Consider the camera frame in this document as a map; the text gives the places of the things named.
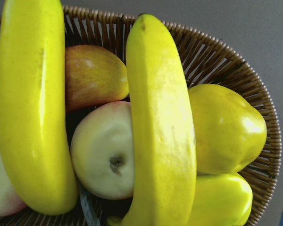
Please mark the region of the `yellow banana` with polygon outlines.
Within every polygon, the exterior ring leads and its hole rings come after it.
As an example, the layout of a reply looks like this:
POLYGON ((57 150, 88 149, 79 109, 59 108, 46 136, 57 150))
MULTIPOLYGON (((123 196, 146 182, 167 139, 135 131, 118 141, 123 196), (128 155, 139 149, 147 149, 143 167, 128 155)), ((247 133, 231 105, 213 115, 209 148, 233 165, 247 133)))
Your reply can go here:
POLYGON ((0 153, 17 194, 46 215, 78 191, 65 119, 64 13, 58 0, 7 0, 0 24, 0 153))
POLYGON ((196 184, 195 133, 174 39, 149 14, 129 32, 126 66, 133 121, 133 201, 109 226, 185 226, 196 184))

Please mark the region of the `brown wicker basket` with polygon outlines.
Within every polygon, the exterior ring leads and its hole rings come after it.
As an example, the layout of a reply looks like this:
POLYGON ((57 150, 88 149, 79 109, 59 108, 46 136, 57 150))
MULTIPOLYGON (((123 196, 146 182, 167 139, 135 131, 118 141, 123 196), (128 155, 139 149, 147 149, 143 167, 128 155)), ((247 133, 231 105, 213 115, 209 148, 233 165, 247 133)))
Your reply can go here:
MULTIPOLYGON (((95 44, 125 62, 126 40, 136 16, 67 5, 63 10, 66 46, 95 44)), ((243 96, 266 121, 267 139, 261 154, 239 172, 253 191, 251 213, 245 226, 257 226, 273 196, 281 165, 281 132, 269 92, 249 63, 221 40, 192 27, 163 23, 175 40, 189 88, 202 83, 225 86, 243 96)), ((108 216, 124 216, 131 204, 131 199, 108 201, 88 196, 101 226, 106 225, 108 216)), ((80 201, 64 215, 48 216, 25 208, 11 216, 0 217, 0 226, 87 225, 80 201)))

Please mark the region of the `pale green toy apple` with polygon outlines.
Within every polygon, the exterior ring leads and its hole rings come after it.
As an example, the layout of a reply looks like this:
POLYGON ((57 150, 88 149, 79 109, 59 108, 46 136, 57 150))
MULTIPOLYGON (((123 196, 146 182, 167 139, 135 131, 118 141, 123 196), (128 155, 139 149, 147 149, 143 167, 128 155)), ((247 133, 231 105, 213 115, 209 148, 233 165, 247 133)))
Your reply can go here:
POLYGON ((111 102, 85 116, 74 131, 70 148, 83 187, 104 199, 132 197, 133 148, 129 102, 111 102))

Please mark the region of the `orange-red toy fruit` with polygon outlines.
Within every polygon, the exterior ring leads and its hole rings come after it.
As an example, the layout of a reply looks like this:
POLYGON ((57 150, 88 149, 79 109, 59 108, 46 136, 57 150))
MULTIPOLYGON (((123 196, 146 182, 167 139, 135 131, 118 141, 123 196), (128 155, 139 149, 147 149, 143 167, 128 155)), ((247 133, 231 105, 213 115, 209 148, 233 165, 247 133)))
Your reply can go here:
POLYGON ((65 66, 67 112, 119 101, 129 94, 125 64, 103 47, 67 47, 65 66))

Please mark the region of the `yellow toy lemon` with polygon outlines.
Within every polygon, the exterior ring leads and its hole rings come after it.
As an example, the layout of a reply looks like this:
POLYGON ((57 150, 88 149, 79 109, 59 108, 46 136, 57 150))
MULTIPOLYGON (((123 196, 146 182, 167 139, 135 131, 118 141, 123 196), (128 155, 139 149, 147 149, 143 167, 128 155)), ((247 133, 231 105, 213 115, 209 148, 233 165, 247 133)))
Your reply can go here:
POLYGON ((199 173, 239 172, 260 155, 267 125, 257 109, 238 93, 216 84, 196 85, 188 92, 199 173))

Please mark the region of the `yellow toy pepper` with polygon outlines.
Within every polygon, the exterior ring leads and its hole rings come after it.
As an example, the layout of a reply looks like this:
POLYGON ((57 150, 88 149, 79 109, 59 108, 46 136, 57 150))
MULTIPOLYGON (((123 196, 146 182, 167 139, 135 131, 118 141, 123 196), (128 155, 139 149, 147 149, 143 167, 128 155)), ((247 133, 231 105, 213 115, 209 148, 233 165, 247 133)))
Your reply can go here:
POLYGON ((252 200, 249 183, 238 173, 198 176, 188 225, 243 226, 252 200))

